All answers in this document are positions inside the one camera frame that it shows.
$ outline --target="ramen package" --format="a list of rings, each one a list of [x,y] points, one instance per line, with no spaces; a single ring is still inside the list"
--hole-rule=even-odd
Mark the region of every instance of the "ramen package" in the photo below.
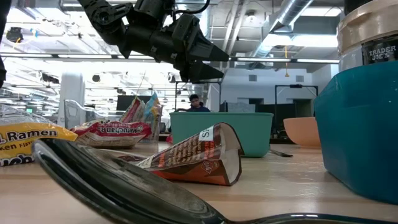
[[[138,97],[131,102],[129,108],[127,108],[126,112],[120,118],[120,122],[122,123],[133,123],[142,121],[144,119],[144,110],[145,103],[140,100]]]
[[[0,104],[0,166],[33,162],[32,143],[36,139],[74,141],[76,137],[41,116]]]
[[[71,129],[78,135],[78,144],[102,148],[130,148],[151,134],[150,126],[142,122],[95,120]]]

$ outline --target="white pillar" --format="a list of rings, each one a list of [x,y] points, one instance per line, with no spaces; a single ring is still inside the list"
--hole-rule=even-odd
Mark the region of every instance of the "white pillar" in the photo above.
[[[220,86],[217,83],[210,83],[207,92],[206,107],[211,112],[219,112],[220,110]]]
[[[75,100],[81,106],[85,105],[85,81],[81,72],[66,71],[62,73],[58,125],[63,127],[65,127],[64,100]],[[70,113],[72,113],[73,123],[76,123],[76,125],[83,124],[86,121],[85,111],[76,108],[76,111],[73,110]]]

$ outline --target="black frame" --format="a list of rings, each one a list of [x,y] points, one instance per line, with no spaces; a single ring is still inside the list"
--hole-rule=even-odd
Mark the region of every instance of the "black frame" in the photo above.
[[[316,91],[316,96],[318,96],[318,86],[314,85],[301,85],[301,84],[294,84],[294,85],[275,85],[275,112],[274,112],[274,127],[276,132],[278,132],[278,127],[277,127],[277,105],[278,105],[278,87],[289,87],[289,88],[314,88]]]
[[[192,83],[192,84],[208,84],[208,83],[217,83],[218,84],[218,86],[219,86],[219,96],[218,96],[218,99],[219,99],[219,102],[221,103],[221,82],[180,82],[180,81],[176,81],[175,82],[175,101],[174,101],[174,110],[177,110],[177,92],[178,92],[178,90],[177,90],[177,85],[179,84],[179,83]]]

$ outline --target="robotic arm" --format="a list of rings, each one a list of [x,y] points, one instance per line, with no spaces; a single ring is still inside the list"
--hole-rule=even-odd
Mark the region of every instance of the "robotic arm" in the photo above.
[[[221,71],[203,61],[225,62],[229,56],[205,38],[199,19],[193,15],[204,11],[210,0],[198,11],[174,11],[175,0],[138,0],[134,7],[131,3],[112,6],[105,0],[78,1],[102,39],[117,45],[125,58],[135,51],[156,62],[171,63],[183,82],[223,77]],[[175,19],[178,13],[183,14]],[[174,22],[164,27],[168,15]],[[129,24],[124,24],[123,17]]]

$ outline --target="wall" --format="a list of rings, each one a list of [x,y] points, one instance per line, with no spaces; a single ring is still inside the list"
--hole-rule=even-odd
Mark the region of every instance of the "wall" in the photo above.
[[[338,72],[338,65],[325,65],[312,73],[312,85],[317,85],[321,93]]]
[[[282,87],[278,87],[277,92],[280,92]],[[264,104],[275,103],[275,88],[274,86],[234,86],[222,85],[221,88],[221,102],[227,101],[230,103],[237,103],[238,98],[263,98]],[[293,103],[293,99],[314,99],[315,96],[306,88],[292,89],[285,88],[278,95],[278,103]]]
[[[206,107],[212,112],[220,109],[220,86],[217,83],[210,83],[207,93]]]
[[[306,69],[289,69],[290,77],[285,77],[286,70],[246,70],[229,69],[221,87],[221,102],[237,103],[238,98],[263,98],[264,104],[275,103],[275,85],[297,84],[296,75],[303,75],[302,85],[311,85],[312,76]],[[256,82],[249,82],[248,75],[257,75]],[[306,88],[291,89],[278,87],[278,103],[292,103],[293,99],[314,99],[314,95]]]

